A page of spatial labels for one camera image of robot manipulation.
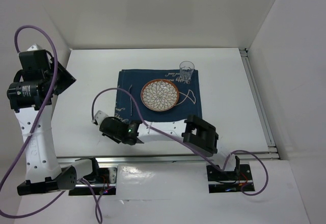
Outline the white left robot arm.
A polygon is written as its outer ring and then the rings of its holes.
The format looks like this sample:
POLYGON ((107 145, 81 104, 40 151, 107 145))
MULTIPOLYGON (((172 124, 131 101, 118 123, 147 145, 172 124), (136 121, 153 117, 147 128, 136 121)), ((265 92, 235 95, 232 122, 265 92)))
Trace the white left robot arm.
POLYGON ((59 95, 76 79, 52 54, 37 45, 19 53, 20 69, 7 90, 11 109, 19 121, 26 157, 25 181, 17 186, 20 196, 73 190, 84 178, 90 183, 100 178, 95 158, 78 159, 60 167, 53 144, 52 102, 46 95, 59 95))

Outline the silver fork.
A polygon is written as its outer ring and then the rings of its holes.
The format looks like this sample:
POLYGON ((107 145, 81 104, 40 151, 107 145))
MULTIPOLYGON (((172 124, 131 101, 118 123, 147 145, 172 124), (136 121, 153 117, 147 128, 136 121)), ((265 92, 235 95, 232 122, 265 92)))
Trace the silver fork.
MULTIPOLYGON (((128 92, 129 94, 131 94, 131 90, 132 90, 132 84, 130 85, 128 92)), ((130 116, 133 116, 133 101, 132 98, 130 97, 130 116)))

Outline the aluminium rail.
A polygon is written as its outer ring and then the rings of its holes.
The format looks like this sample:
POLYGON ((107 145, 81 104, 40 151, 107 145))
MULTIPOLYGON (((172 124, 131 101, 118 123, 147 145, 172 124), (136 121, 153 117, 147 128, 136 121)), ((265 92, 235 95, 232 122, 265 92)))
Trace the aluminium rail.
POLYGON ((267 118, 267 115, 266 115, 266 112, 265 112, 265 109, 263 106, 263 102, 262 102, 262 99, 261 99, 261 96, 260 96, 260 93, 258 90, 258 86, 257 86, 255 76, 253 73, 253 69, 250 64, 248 50, 246 48, 240 48, 239 53, 241 56, 241 60, 242 60, 244 69, 246 71, 248 82, 249 82, 249 85, 250 85, 250 88, 252 91, 253 99, 254 99, 254 102, 256 105, 256 109, 258 112, 258 116, 260 119, 260 123, 261 123, 262 130, 263 130, 263 133, 265 136, 266 144, 268 147, 267 152, 262 152, 259 154, 270 155, 270 156, 265 156, 264 158, 266 158, 266 159, 269 159, 269 158, 270 159, 280 159, 279 152, 278 152, 278 149, 275 144, 274 137, 273 137, 273 133, 271 131, 271 127, 270 127, 270 124, 269 124, 269 121, 268 121, 268 118, 267 118))
MULTIPOLYGON (((261 160, 279 160, 279 154, 275 152, 256 154, 261 160)), ((254 157, 249 154, 238 154, 238 157, 243 161, 254 160, 254 157)), ((73 163, 79 158, 58 158, 60 164, 73 163)), ((118 163, 135 163, 135 162, 172 162, 172 161, 201 161, 200 156, 195 155, 177 155, 177 156, 144 156, 144 157, 96 157, 99 164, 118 164, 118 163)))

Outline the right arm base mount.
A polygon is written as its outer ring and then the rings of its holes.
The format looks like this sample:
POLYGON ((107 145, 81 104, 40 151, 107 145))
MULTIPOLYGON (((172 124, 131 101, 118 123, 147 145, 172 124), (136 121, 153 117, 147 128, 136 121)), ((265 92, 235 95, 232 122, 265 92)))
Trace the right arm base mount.
POLYGON ((239 174, 221 173, 211 165, 207 165, 209 193, 241 192, 242 187, 245 192, 254 192, 255 187, 249 164, 241 164, 239 169, 239 174))

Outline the clear plastic cup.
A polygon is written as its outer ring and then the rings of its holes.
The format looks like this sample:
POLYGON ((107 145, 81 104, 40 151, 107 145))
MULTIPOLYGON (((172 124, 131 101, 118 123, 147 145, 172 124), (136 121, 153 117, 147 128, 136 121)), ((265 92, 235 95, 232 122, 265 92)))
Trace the clear plastic cup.
POLYGON ((191 80, 194 69, 195 66, 191 61, 181 62, 179 65, 180 78, 185 81, 191 80))

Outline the aluminium front rail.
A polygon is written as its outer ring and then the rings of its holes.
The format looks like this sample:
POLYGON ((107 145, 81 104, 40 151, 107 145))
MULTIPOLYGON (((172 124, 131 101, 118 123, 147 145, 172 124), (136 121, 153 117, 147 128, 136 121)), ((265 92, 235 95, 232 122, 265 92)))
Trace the aluminium front rail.
MULTIPOLYGON (((279 160, 279 154, 275 152, 256 154, 261 160, 279 160)), ((238 157, 243 161, 254 160, 254 157, 249 154, 238 154, 238 157)), ((58 158, 60 164, 73 163, 79 158, 58 158)), ((177 155, 177 156, 144 156, 144 157, 96 157, 99 164, 118 164, 118 163, 135 163, 135 162, 172 162, 172 161, 201 161, 200 156, 195 155, 177 155)))

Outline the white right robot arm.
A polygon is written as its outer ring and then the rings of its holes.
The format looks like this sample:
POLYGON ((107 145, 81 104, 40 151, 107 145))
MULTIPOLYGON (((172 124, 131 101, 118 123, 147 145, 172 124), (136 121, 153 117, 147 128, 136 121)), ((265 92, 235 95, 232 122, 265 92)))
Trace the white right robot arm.
POLYGON ((205 120, 190 115, 174 122, 131 121, 129 124, 98 111, 92 121, 99 131, 116 143, 136 145, 164 141, 182 142, 190 150, 206 158, 215 157, 220 181, 232 181, 240 176, 240 160, 231 155, 221 142, 216 128, 205 120))

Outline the aluminium right side rail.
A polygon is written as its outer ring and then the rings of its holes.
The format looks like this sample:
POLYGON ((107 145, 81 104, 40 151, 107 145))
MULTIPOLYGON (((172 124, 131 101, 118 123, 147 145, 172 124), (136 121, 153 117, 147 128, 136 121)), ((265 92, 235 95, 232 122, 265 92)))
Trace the aluminium right side rail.
POLYGON ((260 119, 260 123, 261 123, 262 130, 263 130, 263 133, 265 136, 266 144, 268 147, 267 152, 262 152, 259 154, 270 155, 270 156, 265 156, 264 158, 266 158, 266 159, 269 159, 269 158, 270 159, 280 159, 279 152, 278 152, 278 149, 275 144, 274 137, 273 137, 273 133, 271 131, 271 127, 270 127, 270 124, 269 124, 269 121, 268 121, 268 118, 267 118, 267 115, 266 115, 266 112, 265 112, 265 109, 263 106, 263 102, 262 102, 262 99, 261 99, 261 96, 260 96, 260 93, 258 90, 258 86, 257 86, 255 76, 253 73, 253 69, 250 64, 248 50, 246 48, 240 48, 239 53, 241 56, 241 60, 242 60, 244 69, 246 71, 248 82, 249 82, 249 85, 250 85, 250 88, 252 91, 253 99, 254 99, 254 102, 256 105, 256 109, 258 112, 258 116, 260 119))

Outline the floral ceramic plate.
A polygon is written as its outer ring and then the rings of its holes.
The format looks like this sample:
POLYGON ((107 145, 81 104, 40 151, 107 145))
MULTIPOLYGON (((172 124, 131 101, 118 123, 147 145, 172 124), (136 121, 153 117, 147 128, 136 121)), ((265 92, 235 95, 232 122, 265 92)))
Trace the floral ceramic plate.
POLYGON ((149 81, 141 90, 142 103, 152 111, 168 111, 177 104, 178 100, 178 88, 166 79, 149 81))

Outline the blue fish placemat cloth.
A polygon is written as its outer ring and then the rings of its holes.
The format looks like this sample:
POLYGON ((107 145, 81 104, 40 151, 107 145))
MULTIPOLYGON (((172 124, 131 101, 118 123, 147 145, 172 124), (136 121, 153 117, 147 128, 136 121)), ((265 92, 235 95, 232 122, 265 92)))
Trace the blue fish placemat cloth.
POLYGON ((198 70, 188 81, 181 79, 179 70, 122 70, 118 87, 133 96, 146 121, 173 122, 189 115, 202 118, 198 70))

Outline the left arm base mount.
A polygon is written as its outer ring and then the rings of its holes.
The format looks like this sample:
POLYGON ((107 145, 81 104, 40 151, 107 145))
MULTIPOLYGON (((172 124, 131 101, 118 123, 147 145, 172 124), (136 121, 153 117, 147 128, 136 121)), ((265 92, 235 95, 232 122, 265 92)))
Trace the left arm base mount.
MULTIPOLYGON (((100 167, 98 169, 98 175, 94 177, 85 177, 85 179, 90 183, 95 195, 99 197, 100 195, 115 195, 117 191, 118 167, 100 167)), ((77 184, 76 188, 70 190, 69 196, 91 196, 91 190, 89 187, 83 183, 77 184)))

